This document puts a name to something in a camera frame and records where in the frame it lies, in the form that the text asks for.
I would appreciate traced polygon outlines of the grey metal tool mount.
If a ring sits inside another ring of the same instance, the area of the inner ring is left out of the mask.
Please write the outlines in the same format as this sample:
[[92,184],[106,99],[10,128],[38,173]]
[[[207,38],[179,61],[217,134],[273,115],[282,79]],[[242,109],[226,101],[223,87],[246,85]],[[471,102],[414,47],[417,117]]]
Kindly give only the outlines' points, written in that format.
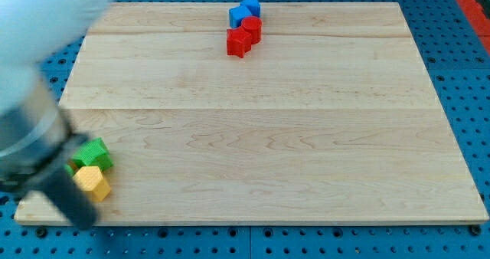
[[27,192],[88,140],[35,75],[1,76],[1,190]]

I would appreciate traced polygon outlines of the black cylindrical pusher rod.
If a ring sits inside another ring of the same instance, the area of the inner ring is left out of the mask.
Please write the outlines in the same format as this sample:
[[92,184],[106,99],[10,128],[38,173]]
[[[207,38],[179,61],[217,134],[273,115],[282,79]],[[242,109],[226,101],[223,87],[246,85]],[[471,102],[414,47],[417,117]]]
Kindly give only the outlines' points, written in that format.
[[49,169],[43,174],[40,190],[73,226],[89,229],[96,223],[98,213],[95,206],[63,167]]

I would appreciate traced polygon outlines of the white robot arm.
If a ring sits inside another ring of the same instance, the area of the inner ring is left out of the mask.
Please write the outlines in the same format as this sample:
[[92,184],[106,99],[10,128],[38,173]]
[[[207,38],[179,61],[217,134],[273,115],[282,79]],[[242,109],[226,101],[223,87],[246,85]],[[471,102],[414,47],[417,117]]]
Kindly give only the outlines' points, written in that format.
[[23,198],[43,192],[86,230],[93,203],[65,170],[89,137],[42,82],[40,64],[87,32],[114,0],[1,0],[1,190]]

